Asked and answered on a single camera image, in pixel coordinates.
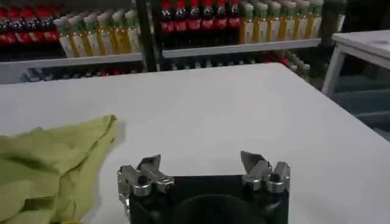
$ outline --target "red label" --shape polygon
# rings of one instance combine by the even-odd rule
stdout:
[[[161,28],[163,29],[163,33],[170,33],[173,31],[173,22],[161,23]]]
[[[203,20],[202,21],[202,28],[203,29],[212,29],[213,28],[213,20],[208,19],[208,20]]]
[[[229,18],[229,26],[233,28],[240,27],[241,23],[239,21],[239,18]]]
[[[43,33],[43,35],[48,42],[55,42],[59,39],[58,33],[56,31],[47,31]]]
[[[186,30],[186,24],[184,21],[179,21],[175,23],[176,31],[185,31]]]
[[[200,19],[188,20],[188,28],[190,28],[190,30],[199,30]]]
[[[227,23],[227,19],[226,18],[224,18],[224,19],[216,19],[214,26],[217,29],[225,29],[226,28],[226,23]]]
[[[21,44],[31,43],[31,38],[28,33],[15,33],[15,36]]]

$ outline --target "red-capped bottle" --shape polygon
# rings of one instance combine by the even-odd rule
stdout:
[[[177,47],[186,47],[188,45],[186,32],[186,10],[184,8],[184,2],[179,0],[176,2],[175,12],[175,37]]]
[[[163,1],[161,4],[161,46],[163,49],[174,48],[174,22],[169,2]]]
[[[204,0],[202,13],[202,45],[214,46],[214,10],[211,0]]]
[[[225,0],[217,0],[217,8],[214,19],[214,29],[216,35],[216,44],[225,45],[227,42],[227,17]]]
[[[191,0],[190,13],[188,14],[187,27],[188,36],[190,39],[191,47],[198,47],[201,45],[201,33],[200,33],[200,10],[198,0]]]
[[[239,10],[238,10],[238,1],[231,0],[232,6],[228,11],[228,20],[227,20],[227,42],[228,44],[239,44],[239,28],[241,22],[239,20]]]

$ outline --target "shelf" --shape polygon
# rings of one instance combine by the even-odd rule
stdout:
[[[116,63],[127,61],[141,61],[142,54],[118,54],[118,55],[105,55],[105,56],[93,56],[93,57],[81,57],[81,58],[54,58],[54,59],[42,59],[42,60],[26,60],[26,61],[7,61],[0,62],[0,68],[17,66],[19,68],[47,68],[47,67],[61,67],[61,66],[74,66],[74,65],[92,65],[92,64],[104,64],[104,63]]]
[[[164,58],[177,58],[177,57],[191,57],[200,55],[214,55],[214,54],[232,54],[243,52],[255,52],[255,51],[273,51],[282,49],[295,49],[316,47],[320,43],[321,39],[309,39],[309,40],[295,40],[295,41],[278,41],[269,43],[257,43],[257,44],[240,44],[240,45],[227,45],[217,47],[199,47],[177,50],[164,50]]]

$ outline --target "yellow bottle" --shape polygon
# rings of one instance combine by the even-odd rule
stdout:
[[[281,5],[277,2],[271,4],[271,18],[268,21],[267,29],[267,42],[278,41],[279,28],[280,28],[280,7]]]
[[[80,57],[76,45],[74,45],[72,36],[69,35],[66,30],[65,19],[66,18],[60,18],[54,20],[54,24],[57,26],[60,44],[68,58]]]
[[[99,21],[99,33],[102,39],[102,44],[104,48],[105,55],[113,55],[115,54],[114,48],[115,48],[115,36],[110,31],[110,24],[109,20],[107,19],[108,14],[103,13],[100,14],[97,17],[97,20]]]
[[[320,28],[321,21],[322,21],[321,13],[322,13],[322,5],[324,5],[324,1],[317,0],[312,2],[312,4],[313,4],[313,12],[307,24],[305,39],[318,37],[318,30]]]
[[[287,2],[286,6],[287,6],[287,16],[283,21],[281,21],[280,30],[279,30],[280,41],[292,40],[294,34],[294,26],[295,26],[294,12],[297,4],[295,2]]]
[[[116,12],[112,16],[115,25],[115,38],[118,44],[120,54],[129,54],[131,52],[129,36],[123,26],[123,12]]]
[[[72,38],[80,57],[92,56],[91,45],[86,31],[83,29],[81,16],[69,19],[69,23],[72,26]]]
[[[305,38],[306,28],[308,24],[307,10],[309,7],[309,2],[299,2],[299,7],[300,7],[299,22],[295,24],[295,28],[294,28],[295,40],[302,40]]]

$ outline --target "plastic bottle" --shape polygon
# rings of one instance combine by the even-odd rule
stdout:
[[[74,44],[72,37],[69,36],[66,32],[64,18],[54,20],[54,24],[57,26],[60,44],[66,56],[68,58],[79,57],[80,55],[76,49],[76,45]]]
[[[115,48],[115,36],[110,31],[109,27],[109,20],[107,19],[108,14],[103,13],[100,14],[97,17],[97,20],[99,21],[99,27],[100,27],[100,35],[102,38],[102,44],[104,47],[105,55],[113,55],[115,54],[114,48]]]
[[[281,21],[280,24],[280,30],[279,30],[279,40],[283,41],[289,41],[293,39],[294,34],[294,26],[295,26],[295,19],[294,19],[294,12],[296,7],[295,2],[287,2],[287,15],[284,20]]]
[[[190,45],[192,47],[200,46],[200,10],[197,0],[191,0],[191,8],[187,19],[187,27]]]
[[[239,20],[238,1],[231,0],[232,6],[228,11],[228,22],[227,22],[227,42],[228,44],[239,44],[239,31],[241,21]]]
[[[87,38],[87,33],[83,30],[81,17],[75,16],[69,19],[72,26],[73,41],[80,57],[92,56],[91,45]]]
[[[104,55],[104,48],[102,44],[102,40],[100,35],[98,35],[98,32],[95,28],[95,22],[93,20],[93,16],[87,16],[84,18],[85,26],[87,27],[87,38],[88,41],[91,44],[91,50],[93,56],[100,56]]]
[[[227,17],[226,17],[226,8],[225,0],[217,0],[217,8],[215,13],[215,35],[216,35],[216,45],[225,45],[227,43]]]
[[[122,12],[116,12],[112,16],[115,25],[115,38],[118,44],[118,50],[120,54],[129,54],[131,52],[129,36],[127,30],[122,23]]]
[[[161,45],[163,49],[174,48],[174,23],[172,12],[169,9],[169,2],[163,1],[161,4]]]
[[[138,36],[137,26],[135,25],[136,15],[134,10],[130,10],[125,14],[127,20],[127,36],[129,37],[133,53],[141,51],[140,37]]]
[[[271,18],[268,21],[268,30],[267,30],[268,41],[278,41],[279,28],[280,28],[279,14],[280,14],[280,4],[277,2],[273,2],[271,4]]]
[[[188,40],[186,37],[187,24],[186,24],[186,11],[184,8],[184,2],[179,0],[176,2],[175,12],[175,36],[177,47],[186,47]]]
[[[211,0],[204,0],[204,9],[202,14],[202,45],[214,45],[214,10],[211,5]]]

